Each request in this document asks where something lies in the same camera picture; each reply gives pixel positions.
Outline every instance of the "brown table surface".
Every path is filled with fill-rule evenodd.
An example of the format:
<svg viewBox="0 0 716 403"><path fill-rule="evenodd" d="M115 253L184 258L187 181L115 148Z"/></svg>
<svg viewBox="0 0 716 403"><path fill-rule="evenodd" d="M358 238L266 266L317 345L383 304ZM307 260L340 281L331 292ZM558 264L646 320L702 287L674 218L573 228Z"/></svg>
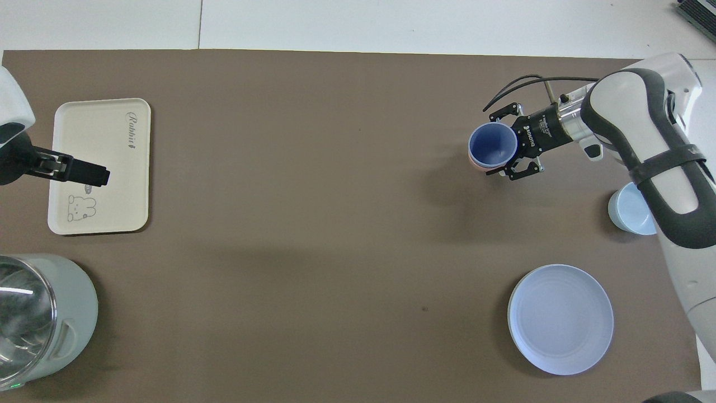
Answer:
<svg viewBox="0 0 716 403"><path fill-rule="evenodd" d="M693 332L656 237L606 213L626 171L575 145L510 182L471 168L480 109L512 78L601 77L628 60L260 51L5 52L50 147L67 101L152 107L150 221L61 237L48 183L0 189L2 252L82 266L86 350L13 402L640 402L699 389ZM567 91L582 85L556 86ZM547 105L541 85L505 99ZM606 356L532 366L506 311L529 270L591 273Z"/></svg>

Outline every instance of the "velcro strap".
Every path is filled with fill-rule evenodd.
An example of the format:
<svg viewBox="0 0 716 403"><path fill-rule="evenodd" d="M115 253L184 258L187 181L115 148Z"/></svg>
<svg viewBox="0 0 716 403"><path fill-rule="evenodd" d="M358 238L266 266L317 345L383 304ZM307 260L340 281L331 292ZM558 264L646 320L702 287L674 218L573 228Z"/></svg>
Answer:
<svg viewBox="0 0 716 403"><path fill-rule="evenodd" d="M639 185L647 179L690 161L706 161L706 157L696 145L684 144L648 158L629 171L629 175L632 177L632 182Z"/></svg>

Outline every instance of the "white floor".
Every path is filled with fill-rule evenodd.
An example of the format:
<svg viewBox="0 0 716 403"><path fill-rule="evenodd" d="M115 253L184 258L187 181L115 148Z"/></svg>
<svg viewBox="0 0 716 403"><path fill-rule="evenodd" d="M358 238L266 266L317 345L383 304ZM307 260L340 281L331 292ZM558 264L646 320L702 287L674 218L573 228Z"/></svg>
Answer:
<svg viewBox="0 0 716 403"><path fill-rule="evenodd" d="M3 49L281 49L640 59L680 52L716 171L716 44L675 0L0 0ZM716 374L706 376L704 385Z"/></svg>

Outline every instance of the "round plate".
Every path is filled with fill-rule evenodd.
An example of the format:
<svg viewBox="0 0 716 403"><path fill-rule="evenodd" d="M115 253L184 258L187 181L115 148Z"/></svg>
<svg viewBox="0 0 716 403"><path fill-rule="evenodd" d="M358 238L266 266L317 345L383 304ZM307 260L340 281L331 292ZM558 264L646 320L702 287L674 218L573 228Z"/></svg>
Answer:
<svg viewBox="0 0 716 403"><path fill-rule="evenodd" d="M574 375L606 353L614 312L592 276L568 265L547 265L515 287L508 324L517 348L532 364L550 374Z"/></svg>

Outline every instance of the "robotiq logo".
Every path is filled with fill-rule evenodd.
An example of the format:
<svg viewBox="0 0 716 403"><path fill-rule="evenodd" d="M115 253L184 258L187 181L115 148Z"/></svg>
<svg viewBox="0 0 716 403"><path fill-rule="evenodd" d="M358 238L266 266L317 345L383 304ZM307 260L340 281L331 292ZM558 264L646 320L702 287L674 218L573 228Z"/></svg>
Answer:
<svg viewBox="0 0 716 403"><path fill-rule="evenodd" d="M535 146L535 139L532 137L532 131L530 130L530 127L529 127L529 126L523 126L522 128L525 129L525 131L527 132L527 138L530 139L530 147L534 147L534 146Z"/></svg>
<svg viewBox="0 0 716 403"><path fill-rule="evenodd" d="M135 142L135 136L137 135L135 133L135 125L137 124L137 114L134 112L129 112L127 115L125 115L125 118L127 119L127 123L129 123L129 128L127 130L127 134L129 137L127 138L127 145L130 148L137 148L137 146L134 145Z"/></svg>

